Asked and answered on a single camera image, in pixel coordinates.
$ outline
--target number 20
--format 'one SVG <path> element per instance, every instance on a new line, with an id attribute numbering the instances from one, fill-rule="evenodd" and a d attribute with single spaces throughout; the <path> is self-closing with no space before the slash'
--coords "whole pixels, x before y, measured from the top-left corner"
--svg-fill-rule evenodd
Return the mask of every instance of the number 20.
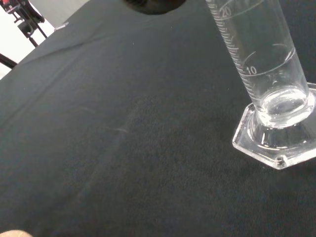
<path id="1" fill-rule="evenodd" d="M 232 11 L 229 7 L 225 6 L 224 8 L 222 8 L 220 10 L 220 12 L 222 13 L 222 18 L 228 17 L 232 15 Z"/>

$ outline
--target hexagonal base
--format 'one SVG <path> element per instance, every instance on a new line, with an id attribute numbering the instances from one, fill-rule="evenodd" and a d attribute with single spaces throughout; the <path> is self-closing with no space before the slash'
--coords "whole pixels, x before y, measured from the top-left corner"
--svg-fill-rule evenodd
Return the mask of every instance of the hexagonal base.
<path id="1" fill-rule="evenodd" d="M 309 83 L 316 98 L 316 84 Z M 275 168 L 284 169 L 316 157 L 316 109 L 303 121 L 285 128 L 264 127 L 253 104 L 245 109 L 233 146 Z"/>

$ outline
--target black fabric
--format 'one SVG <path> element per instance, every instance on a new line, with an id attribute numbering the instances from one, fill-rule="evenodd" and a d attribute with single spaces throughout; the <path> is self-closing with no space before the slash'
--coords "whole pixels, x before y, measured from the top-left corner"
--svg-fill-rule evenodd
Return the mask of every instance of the black fabric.
<path id="1" fill-rule="evenodd" d="M 316 3 L 281 1 L 309 82 Z M 0 232 L 316 236 L 316 159 L 232 147 L 250 103 L 204 0 L 91 0 L 0 81 Z"/>

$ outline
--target water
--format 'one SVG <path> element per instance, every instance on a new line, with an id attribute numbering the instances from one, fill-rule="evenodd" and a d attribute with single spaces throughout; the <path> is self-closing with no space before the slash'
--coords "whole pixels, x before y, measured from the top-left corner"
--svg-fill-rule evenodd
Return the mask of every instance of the water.
<path id="1" fill-rule="evenodd" d="M 314 98 L 278 1 L 207 1 L 262 123 L 283 127 L 308 116 Z"/>

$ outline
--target finger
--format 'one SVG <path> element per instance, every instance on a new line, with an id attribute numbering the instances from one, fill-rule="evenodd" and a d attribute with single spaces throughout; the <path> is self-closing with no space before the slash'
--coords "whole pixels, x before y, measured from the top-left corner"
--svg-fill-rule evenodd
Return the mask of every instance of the finger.
<path id="1" fill-rule="evenodd" d="M 7 231 L 0 234 L 0 237 L 32 237 L 24 231 Z"/>

